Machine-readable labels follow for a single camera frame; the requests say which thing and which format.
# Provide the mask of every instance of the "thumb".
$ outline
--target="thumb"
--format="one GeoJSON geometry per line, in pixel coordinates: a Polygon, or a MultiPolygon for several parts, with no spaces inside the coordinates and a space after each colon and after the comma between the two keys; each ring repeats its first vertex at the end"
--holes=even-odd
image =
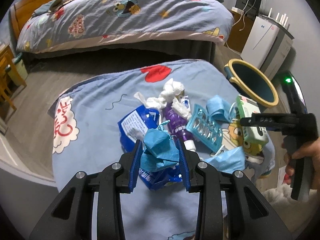
{"type": "Polygon", "coordinates": [[[316,141],[306,142],[304,143],[294,154],[292,154],[291,158],[300,159],[303,157],[313,157],[320,149],[320,138],[316,141]]]}

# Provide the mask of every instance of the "yellow rimmed bucket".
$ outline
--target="yellow rimmed bucket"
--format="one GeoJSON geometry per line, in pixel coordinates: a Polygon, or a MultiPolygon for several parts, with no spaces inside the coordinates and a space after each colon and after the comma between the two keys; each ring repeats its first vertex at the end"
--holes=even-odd
{"type": "Polygon", "coordinates": [[[271,81],[256,67],[240,59],[231,59],[224,66],[229,82],[238,92],[256,101],[260,111],[273,108],[279,102],[271,81]]]}

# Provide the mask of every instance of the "human hand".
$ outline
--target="human hand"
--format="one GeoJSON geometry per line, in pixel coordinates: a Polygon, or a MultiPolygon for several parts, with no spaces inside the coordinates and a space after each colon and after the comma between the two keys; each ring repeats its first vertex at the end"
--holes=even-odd
{"type": "Polygon", "coordinates": [[[288,155],[288,153],[284,155],[284,162],[287,164],[285,172],[289,176],[285,176],[284,182],[290,185],[290,177],[293,176],[295,172],[294,168],[288,165],[290,160],[301,159],[303,157],[312,157],[315,174],[311,188],[320,190],[320,138],[318,138],[316,141],[304,143],[291,157],[288,155]]]}

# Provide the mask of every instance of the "white bottle cap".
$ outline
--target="white bottle cap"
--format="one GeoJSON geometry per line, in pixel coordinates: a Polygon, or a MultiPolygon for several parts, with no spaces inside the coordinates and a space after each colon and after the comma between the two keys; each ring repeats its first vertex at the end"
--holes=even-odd
{"type": "Polygon", "coordinates": [[[196,151],[196,146],[195,146],[195,143],[194,143],[193,140],[186,140],[186,141],[184,142],[184,145],[185,145],[185,147],[186,147],[187,150],[193,151],[193,152],[196,151]]]}

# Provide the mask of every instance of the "green and white box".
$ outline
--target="green and white box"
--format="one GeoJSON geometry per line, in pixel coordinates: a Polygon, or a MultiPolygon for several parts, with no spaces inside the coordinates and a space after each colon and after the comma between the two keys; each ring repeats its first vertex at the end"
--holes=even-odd
{"type": "MultiPolygon", "coordinates": [[[[250,98],[238,95],[236,98],[236,102],[238,105],[240,118],[251,117],[252,113],[260,113],[257,102],[253,101],[250,98]]],[[[244,126],[242,127],[242,129],[244,141],[246,142],[265,145],[269,141],[267,130],[265,127],[244,126]]]]}

